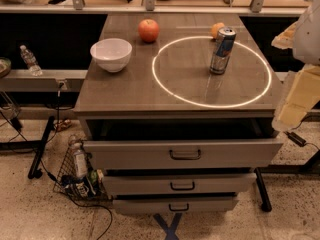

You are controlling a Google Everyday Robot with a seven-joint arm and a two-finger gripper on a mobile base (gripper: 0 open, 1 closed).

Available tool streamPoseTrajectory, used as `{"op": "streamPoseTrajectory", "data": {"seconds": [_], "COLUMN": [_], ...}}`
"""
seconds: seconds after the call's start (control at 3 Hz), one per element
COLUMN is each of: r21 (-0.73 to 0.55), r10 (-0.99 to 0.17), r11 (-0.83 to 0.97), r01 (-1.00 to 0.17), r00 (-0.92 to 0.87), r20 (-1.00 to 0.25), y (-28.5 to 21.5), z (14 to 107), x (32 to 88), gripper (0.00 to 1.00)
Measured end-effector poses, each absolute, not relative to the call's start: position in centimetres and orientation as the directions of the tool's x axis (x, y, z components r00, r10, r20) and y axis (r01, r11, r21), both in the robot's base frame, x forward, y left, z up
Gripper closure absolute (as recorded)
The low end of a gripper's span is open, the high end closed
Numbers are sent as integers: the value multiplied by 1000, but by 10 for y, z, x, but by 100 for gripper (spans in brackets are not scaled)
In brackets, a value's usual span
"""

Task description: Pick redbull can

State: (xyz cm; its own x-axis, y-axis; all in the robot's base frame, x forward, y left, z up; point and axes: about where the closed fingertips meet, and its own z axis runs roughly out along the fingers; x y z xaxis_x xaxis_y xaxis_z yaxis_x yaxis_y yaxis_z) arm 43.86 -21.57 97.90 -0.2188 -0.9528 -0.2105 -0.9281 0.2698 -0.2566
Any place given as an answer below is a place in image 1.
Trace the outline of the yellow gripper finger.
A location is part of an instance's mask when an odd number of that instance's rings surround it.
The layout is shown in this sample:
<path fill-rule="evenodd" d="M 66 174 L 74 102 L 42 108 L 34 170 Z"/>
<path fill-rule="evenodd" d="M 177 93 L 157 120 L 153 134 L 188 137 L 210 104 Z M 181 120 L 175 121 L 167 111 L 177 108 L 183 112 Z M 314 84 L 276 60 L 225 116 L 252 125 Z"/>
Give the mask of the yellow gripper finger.
<path fill-rule="evenodd" d="M 287 131 L 297 127 L 307 113 L 320 101 L 320 66 L 305 65 L 286 76 L 272 127 Z"/>
<path fill-rule="evenodd" d="M 292 23 L 289 27 L 287 27 L 283 32 L 281 32 L 272 40 L 271 45 L 282 50 L 292 49 L 296 25 L 296 22 Z"/>

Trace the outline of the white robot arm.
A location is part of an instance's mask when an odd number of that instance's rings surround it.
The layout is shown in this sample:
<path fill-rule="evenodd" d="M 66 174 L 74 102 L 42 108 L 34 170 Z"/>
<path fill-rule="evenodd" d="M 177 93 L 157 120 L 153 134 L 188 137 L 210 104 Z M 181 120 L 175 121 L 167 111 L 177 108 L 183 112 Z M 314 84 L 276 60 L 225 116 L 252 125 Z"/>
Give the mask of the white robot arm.
<path fill-rule="evenodd" d="M 320 101 L 320 0 L 313 0 L 295 24 L 292 52 L 304 66 L 285 78 L 272 121 L 272 127 L 282 132 L 297 127 Z"/>

